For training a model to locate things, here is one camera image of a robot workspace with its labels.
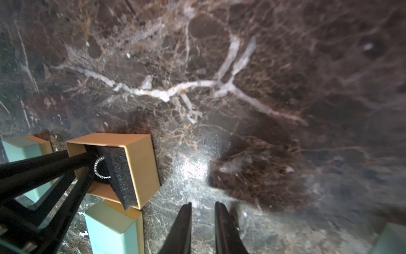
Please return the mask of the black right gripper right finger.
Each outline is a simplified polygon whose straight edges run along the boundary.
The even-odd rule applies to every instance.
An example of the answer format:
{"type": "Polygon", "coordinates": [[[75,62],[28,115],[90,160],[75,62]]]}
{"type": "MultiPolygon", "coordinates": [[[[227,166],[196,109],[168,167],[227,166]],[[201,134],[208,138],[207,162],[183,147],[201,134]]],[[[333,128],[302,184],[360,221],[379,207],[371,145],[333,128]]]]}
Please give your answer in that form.
{"type": "Polygon", "coordinates": [[[215,203],[215,247],[217,254],[248,254],[226,206],[221,202],[215,203]]]}

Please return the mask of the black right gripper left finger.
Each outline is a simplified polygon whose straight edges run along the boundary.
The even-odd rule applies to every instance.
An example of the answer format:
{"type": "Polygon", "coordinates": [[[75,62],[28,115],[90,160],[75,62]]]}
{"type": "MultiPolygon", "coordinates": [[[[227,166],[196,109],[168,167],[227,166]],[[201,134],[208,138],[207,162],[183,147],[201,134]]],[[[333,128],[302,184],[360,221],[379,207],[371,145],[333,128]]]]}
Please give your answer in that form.
{"type": "Polygon", "coordinates": [[[190,254],[192,204],[181,207],[159,254],[190,254]]]}

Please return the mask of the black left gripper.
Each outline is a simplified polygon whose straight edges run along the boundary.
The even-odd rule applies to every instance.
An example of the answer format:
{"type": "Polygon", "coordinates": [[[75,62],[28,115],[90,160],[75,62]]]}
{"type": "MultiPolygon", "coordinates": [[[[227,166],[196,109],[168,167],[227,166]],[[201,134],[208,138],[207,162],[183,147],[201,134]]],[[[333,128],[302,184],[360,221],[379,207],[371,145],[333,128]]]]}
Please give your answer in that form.
{"type": "Polygon", "coordinates": [[[89,190],[94,178],[89,168],[78,180],[51,222],[41,224],[54,206],[53,190],[48,190],[31,207],[21,205],[14,198],[54,179],[75,179],[75,170],[95,161],[94,152],[70,157],[68,151],[1,164],[1,233],[3,245],[16,253],[55,254],[89,190]]]}

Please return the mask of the tan ring box base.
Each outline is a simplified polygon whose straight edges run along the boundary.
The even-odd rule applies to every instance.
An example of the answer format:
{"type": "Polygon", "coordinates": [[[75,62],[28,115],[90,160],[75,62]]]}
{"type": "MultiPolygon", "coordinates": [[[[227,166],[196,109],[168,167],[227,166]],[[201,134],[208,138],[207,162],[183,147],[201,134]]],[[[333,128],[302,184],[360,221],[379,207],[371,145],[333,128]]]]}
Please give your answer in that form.
{"type": "Polygon", "coordinates": [[[95,161],[85,168],[94,181],[88,194],[140,210],[160,189],[152,138],[149,134],[93,133],[66,142],[70,157],[94,152],[95,161]]]}

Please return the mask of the mint green box lid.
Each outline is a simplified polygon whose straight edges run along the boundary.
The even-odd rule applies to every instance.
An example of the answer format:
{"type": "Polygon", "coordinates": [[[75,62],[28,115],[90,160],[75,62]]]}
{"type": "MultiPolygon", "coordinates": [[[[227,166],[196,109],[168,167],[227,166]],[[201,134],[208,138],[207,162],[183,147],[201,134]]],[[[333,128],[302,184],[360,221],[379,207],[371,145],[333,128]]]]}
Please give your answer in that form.
{"type": "Polygon", "coordinates": [[[379,235],[371,254],[406,254],[406,227],[388,223],[379,235]]]}

